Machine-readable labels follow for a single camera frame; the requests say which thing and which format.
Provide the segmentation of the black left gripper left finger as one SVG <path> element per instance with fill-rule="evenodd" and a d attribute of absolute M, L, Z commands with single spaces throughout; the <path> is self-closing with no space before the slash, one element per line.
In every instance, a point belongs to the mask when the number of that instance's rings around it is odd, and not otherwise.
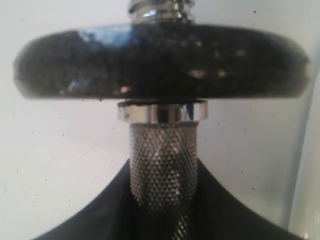
<path fill-rule="evenodd" d="M 148 169 L 129 160 L 85 208 L 38 236 L 39 240 L 146 240 Z"/>

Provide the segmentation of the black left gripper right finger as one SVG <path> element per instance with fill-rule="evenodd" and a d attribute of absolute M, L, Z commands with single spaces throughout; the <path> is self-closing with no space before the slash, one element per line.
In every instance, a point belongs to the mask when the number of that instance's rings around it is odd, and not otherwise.
<path fill-rule="evenodd" d="M 194 240 L 293 240 L 294 235 L 261 217 L 197 161 L 197 189 L 192 203 Z"/>

